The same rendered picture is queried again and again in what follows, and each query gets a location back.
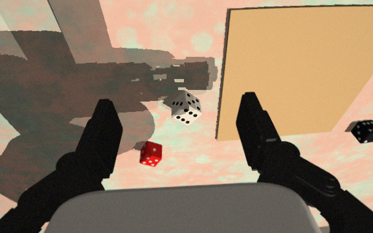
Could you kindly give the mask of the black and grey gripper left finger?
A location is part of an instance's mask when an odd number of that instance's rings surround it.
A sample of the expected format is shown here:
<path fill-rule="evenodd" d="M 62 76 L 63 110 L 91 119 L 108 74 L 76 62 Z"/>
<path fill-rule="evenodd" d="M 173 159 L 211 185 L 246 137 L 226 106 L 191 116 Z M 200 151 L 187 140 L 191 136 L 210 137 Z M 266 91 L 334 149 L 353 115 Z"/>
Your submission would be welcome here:
<path fill-rule="evenodd" d="M 24 191 L 17 206 L 0 219 L 0 233 L 39 233 L 64 202 L 105 190 L 122 137 L 122 124 L 109 99 L 100 99 L 75 152 L 59 158 L 56 170 Z"/>

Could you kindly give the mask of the red die with white pips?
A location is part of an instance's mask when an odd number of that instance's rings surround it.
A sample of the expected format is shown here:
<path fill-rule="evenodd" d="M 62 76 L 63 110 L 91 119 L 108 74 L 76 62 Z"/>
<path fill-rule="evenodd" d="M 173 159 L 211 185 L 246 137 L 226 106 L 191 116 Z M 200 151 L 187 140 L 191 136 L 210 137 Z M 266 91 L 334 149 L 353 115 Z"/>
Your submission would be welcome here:
<path fill-rule="evenodd" d="M 141 149 L 140 164 L 155 167 L 162 159 L 162 145 L 147 141 Z"/>

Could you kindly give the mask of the black die with white pips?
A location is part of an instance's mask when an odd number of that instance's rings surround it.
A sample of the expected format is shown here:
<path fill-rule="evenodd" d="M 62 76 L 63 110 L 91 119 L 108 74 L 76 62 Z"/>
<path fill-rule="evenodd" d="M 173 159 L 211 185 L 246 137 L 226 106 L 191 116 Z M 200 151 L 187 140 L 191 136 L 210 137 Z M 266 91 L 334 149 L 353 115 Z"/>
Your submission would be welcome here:
<path fill-rule="evenodd" d="M 373 142 L 373 120 L 358 122 L 351 133 L 360 144 Z"/>

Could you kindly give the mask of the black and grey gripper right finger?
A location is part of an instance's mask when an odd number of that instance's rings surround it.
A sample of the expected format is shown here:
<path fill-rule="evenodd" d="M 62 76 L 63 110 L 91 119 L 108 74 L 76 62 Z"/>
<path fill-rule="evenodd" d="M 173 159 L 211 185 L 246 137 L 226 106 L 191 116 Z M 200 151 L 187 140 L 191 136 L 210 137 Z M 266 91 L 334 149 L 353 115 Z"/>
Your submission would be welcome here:
<path fill-rule="evenodd" d="M 255 92 L 242 95 L 236 127 L 248 166 L 260 174 L 258 183 L 294 190 L 325 218 L 329 233 L 373 233 L 373 211 L 335 176 L 302 158 L 296 145 L 281 141 Z"/>

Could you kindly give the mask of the tan flat mat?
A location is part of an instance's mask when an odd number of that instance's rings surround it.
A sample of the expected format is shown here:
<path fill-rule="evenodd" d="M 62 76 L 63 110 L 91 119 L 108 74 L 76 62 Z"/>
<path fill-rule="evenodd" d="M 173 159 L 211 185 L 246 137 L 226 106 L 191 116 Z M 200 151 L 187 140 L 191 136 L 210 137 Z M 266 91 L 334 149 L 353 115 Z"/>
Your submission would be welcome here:
<path fill-rule="evenodd" d="M 230 8 L 216 140 L 252 91 L 280 136 L 331 132 L 372 75 L 373 5 Z"/>

